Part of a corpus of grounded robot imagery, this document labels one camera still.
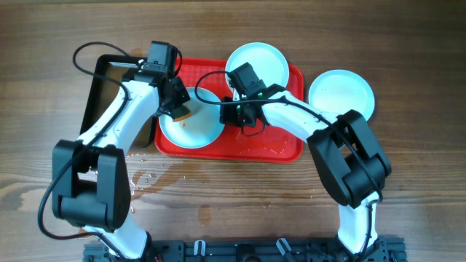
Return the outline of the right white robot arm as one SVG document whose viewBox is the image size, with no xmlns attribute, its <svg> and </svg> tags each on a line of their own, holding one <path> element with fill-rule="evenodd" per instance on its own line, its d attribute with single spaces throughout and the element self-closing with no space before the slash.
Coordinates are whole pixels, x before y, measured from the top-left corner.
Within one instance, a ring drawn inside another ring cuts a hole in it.
<svg viewBox="0 0 466 262">
<path fill-rule="evenodd" d="M 220 120 L 238 127 L 261 121 L 307 143 L 321 183 L 339 206 L 339 241 L 357 258 L 368 253 L 378 237 L 376 205 L 392 168 L 362 114 L 321 111 L 274 84 L 223 98 Z"/>
</svg>

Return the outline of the red plastic tray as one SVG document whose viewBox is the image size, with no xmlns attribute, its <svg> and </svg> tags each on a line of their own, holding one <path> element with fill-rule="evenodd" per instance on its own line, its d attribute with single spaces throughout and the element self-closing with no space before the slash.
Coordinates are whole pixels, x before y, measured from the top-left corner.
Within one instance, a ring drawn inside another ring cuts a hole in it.
<svg viewBox="0 0 466 262">
<path fill-rule="evenodd" d="M 186 87 L 193 87 L 199 78 L 211 71 L 223 70 L 226 60 L 183 58 L 179 76 Z M 304 77 L 295 65 L 288 64 L 289 80 L 286 89 L 299 100 L 304 100 Z M 210 90 L 218 98 L 231 97 L 225 75 L 209 76 L 202 80 L 200 87 Z M 282 162 L 297 160 L 303 151 L 303 142 L 277 127 L 267 126 L 264 131 L 247 137 L 239 127 L 225 126 L 223 132 L 210 145 L 202 148 L 181 148 L 165 137 L 159 124 L 155 132 L 154 144 L 157 149 L 169 156 L 194 157 L 205 159 L 228 159 L 252 162 Z"/>
</svg>

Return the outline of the black water tray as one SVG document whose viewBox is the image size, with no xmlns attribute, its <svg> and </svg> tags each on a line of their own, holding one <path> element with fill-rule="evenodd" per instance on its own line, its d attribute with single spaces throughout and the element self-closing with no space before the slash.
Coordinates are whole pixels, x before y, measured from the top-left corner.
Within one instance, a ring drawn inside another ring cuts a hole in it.
<svg viewBox="0 0 466 262">
<path fill-rule="evenodd" d="M 94 72 L 120 80 L 128 68 L 135 67 L 140 59 L 141 57 L 129 57 L 124 55 L 101 55 L 97 59 Z M 79 131 L 80 135 L 88 131 L 88 129 L 97 122 L 115 98 L 118 90 L 118 85 L 104 82 L 95 77 L 92 79 L 90 93 Z M 156 135 L 156 126 L 157 119 L 151 116 L 135 137 L 131 148 L 145 148 L 153 144 Z"/>
</svg>

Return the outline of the light blue plate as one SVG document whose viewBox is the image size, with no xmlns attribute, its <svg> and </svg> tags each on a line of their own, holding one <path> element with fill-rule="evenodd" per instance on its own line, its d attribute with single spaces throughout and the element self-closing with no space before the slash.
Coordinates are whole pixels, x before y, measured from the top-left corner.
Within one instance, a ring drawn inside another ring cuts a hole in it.
<svg viewBox="0 0 466 262">
<path fill-rule="evenodd" d="M 319 75 L 309 87 L 308 102 L 324 111 L 345 114 L 355 110 L 368 121 L 375 111 L 375 96 L 360 75 L 335 69 Z"/>
<path fill-rule="evenodd" d="M 287 86 L 290 77 L 288 61 L 276 47 L 262 42 L 244 44 L 229 56 L 225 70 L 233 71 L 244 63 L 253 67 L 267 87 L 272 84 Z"/>
<path fill-rule="evenodd" d="M 223 132 L 220 123 L 220 106 L 203 103 L 194 94 L 194 87 L 187 88 L 190 100 L 185 103 L 191 116 L 174 122 L 172 118 L 162 115 L 159 126 L 163 135 L 181 148 L 202 148 L 211 144 Z"/>
</svg>

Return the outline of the orange green sponge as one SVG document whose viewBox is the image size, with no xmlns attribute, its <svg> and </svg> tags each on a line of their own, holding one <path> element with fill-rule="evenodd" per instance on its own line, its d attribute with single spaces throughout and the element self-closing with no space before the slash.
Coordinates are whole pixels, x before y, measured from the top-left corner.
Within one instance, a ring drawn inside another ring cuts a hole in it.
<svg viewBox="0 0 466 262">
<path fill-rule="evenodd" d="M 170 113 L 170 117 L 172 118 L 174 122 L 180 122 L 184 119 L 189 118 L 190 116 L 191 116 L 191 111 L 185 105 L 180 105 L 174 108 Z"/>
</svg>

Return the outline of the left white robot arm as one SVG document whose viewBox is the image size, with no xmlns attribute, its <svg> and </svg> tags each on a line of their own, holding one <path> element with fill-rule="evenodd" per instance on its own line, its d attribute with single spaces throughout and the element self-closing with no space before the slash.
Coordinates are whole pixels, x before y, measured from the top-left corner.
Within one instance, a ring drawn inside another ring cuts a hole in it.
<svg viewBox="0 0 466 262">
<path fill-rule="evenodd" d="M 52 151 L 48 199 L 53 215 L 97 236 L 117 261 L 155 261 L 148 232 L 130 214 L 125 155 L 139 130 L 157 113 L 188 114 L 188 92 L 178 76 L 130 69 L 101 117 L 75 141 L 60 140 Z"/>
</svg>

